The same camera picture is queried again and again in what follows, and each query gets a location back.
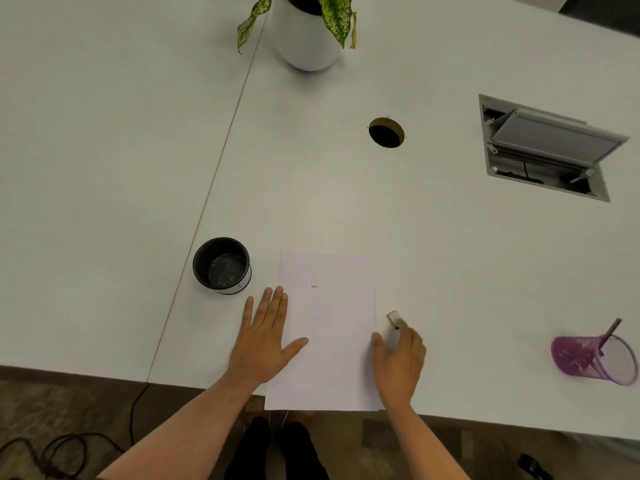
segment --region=cup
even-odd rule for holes
[[[196,251],[193,273],[203,286],[218,293],[239,293],[251,281],[249,253],[235,239],[216,237]]]
[[[631,347],[617,335],[604,337],[556,337],[551,357],[569,376],[606,379],[631,386],[638,377],[638,363]]]

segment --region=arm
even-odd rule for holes
[[[282,349],[288,297],[277,287],[262,295],[253,324],[253,297],[246,300],[229,367],[212,387],[144,437],[110,465],[104,480],[206,479],[236,416],[251,393],[283,370],[308,339]]]
[[[466,473],[411,407],[427,352],[418,332],[401,322],[400,341],[390,354],[387,354],[379,333],[373,334],[372,341],[376,386],[413,480],[468,480]]]

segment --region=black cup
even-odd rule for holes
[[[239,293],[251,281],[249,253],[235,239],[216,237],[196,251],[193,273],[199,282],[218,293]]]

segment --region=forearm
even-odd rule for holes
[[[413,480],[468,480],[459,464],[411,406],[388,410]]]
[[[104,480],[206,479],[253,386],[223,376],[124,453]]]

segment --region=person's right arm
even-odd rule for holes
[[[413,480],[469,480],[411,407],[411,398],[427,352],[418,332],[401,322],[400,341],[396,350],[389,354],[379,333],[374,333],[371,339],[376,386]]]

